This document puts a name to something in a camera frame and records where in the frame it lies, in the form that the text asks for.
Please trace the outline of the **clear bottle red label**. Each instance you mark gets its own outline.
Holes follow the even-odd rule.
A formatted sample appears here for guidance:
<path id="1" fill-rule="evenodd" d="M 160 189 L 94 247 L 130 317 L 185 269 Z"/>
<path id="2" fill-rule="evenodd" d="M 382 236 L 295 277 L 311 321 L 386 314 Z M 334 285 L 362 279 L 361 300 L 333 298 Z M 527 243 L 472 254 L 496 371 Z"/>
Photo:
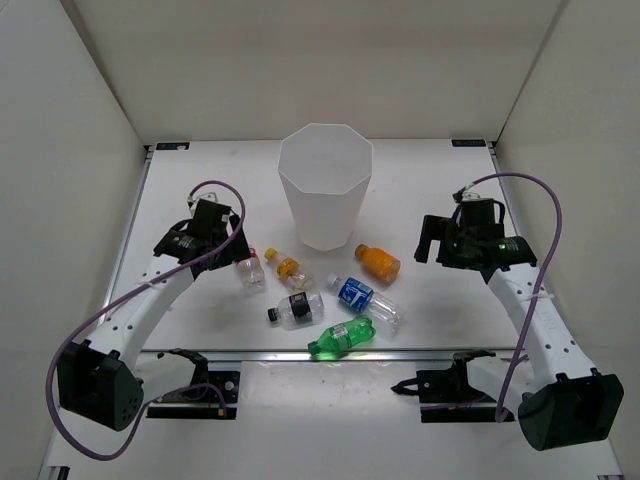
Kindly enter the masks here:
<path id="1" fill-rule="evenodd" d="M 249 248 L 249 257 L 235 263 L 244 289 L 255 293 L 262 291 L 265 286 L 265 273 L 261 266 L 260 259 L 253 247 Z"/>

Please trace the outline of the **clear bottle yellow cap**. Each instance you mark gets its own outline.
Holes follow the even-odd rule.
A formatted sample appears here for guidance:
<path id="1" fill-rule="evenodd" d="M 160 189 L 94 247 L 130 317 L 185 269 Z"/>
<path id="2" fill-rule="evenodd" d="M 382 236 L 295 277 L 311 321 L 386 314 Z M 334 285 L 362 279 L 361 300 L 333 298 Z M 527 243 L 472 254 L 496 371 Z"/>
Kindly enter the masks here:
<path id="1" fill-rule="evenodd" d="M 314 288 L 313 274 L 293 257 L 274 248 L 268 248 L 264 256 L 278 280 L 291 292 L 310 291 Z"/>

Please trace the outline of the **orange juice bottle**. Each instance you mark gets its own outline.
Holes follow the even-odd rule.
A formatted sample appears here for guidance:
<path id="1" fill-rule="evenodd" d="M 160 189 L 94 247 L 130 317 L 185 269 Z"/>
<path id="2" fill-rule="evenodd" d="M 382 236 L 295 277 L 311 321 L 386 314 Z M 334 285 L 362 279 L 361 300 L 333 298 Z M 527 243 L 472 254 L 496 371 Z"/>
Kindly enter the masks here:
<path id="1" fill-rule="evenodd" d="M 360 244 L 354 251 L 355 258 L 378 279 L 391 283 L 401 268 L 401 261 L 386 251 Z"/>

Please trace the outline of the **clear bottle blue label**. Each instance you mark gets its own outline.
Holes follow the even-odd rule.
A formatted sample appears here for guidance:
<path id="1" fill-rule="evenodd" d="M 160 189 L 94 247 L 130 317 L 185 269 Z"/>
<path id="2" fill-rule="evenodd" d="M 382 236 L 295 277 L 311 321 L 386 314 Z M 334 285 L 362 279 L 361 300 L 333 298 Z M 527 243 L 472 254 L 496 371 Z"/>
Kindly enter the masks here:
<path id="1" fill-rule="evenodd" d="M 399 304 L 353 277 L 330 274 L 326 282 L 328 291 L 344 307 L 370 318 L 380 335 L 387 339 L 396 336 L 404 316 Z"/>

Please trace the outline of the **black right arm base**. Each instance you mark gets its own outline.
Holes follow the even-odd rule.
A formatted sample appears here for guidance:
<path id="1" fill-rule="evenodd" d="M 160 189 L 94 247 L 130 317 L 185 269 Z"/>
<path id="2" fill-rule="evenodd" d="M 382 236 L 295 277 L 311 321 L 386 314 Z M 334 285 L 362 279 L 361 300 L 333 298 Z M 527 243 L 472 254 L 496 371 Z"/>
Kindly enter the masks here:
<path id="1" fill-rule="evenodd" d="M 448 368 L 417 370 L 413 378 L 401 380 L 391 391 L 418 398 L 423 424 L 494 423 L 495 398 L 468 383 L 467 364 L 483 358 L 497 356 L 489 350 L 456 352 Z"/>

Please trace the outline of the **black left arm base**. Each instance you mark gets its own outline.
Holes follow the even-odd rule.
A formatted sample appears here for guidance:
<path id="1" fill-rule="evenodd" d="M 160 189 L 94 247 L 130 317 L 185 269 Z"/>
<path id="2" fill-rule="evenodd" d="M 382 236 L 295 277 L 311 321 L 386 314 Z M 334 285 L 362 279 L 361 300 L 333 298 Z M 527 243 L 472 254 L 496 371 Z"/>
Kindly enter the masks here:
<path id="1" fill-rule="evenodd" d="M 240 392 L 239 370 L 211 370 L 202 354 L 172 349 L 166 352 L 194 365 L 190 388 L 169 392 L 153 401 L 146 410 L 149 419 L 235 420 Z"/>

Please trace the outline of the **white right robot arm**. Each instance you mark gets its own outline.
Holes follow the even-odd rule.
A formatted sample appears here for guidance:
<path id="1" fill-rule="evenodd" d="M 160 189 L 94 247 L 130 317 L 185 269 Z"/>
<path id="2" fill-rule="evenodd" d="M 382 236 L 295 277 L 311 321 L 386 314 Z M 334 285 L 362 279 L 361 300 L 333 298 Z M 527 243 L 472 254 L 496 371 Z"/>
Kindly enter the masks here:
<path id="1" fill-rule="evenodd" d="M 438 242 L 437 263 L 472 270 L 500 301 L 524 350 L 510 381 L 507 362 L 488 350 L 458 352 L 435 390 L 449 387 L 456 401 L 483 393 L 501 400 L 527 442 L 544 451 L 604 440 L 623 399 L 614 374 L 602 374 L 567 329 L 550 294 L 536 281 L 537 259 L 521 236 L 505 234 L 506 207 L 494 199 L 462 200 L 451 217 L 423 219 L 416 261 Z"/>

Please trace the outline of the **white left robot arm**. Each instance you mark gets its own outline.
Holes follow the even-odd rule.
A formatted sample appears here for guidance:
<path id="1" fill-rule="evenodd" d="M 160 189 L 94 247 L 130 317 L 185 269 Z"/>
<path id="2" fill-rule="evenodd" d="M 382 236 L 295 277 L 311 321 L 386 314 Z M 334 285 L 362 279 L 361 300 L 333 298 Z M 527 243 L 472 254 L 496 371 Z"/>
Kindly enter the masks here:
<path id="1" fill-rule="evenodd" d="M 228 205 L 197 200 L 189 219 L 172 226 L 153 249 L 141 274 L 143 292 L 112 311 L 80 343 L 72 342 L 57 363 L 62 408 L 114 431 L 127 428 L 144 403 L 177 390 L 188 400 L 206 395 L 205 358 L 174 348 L 149 361 L 139 354 L 174 301 L 198 276 L 249 255 L 240 223 Z"/>

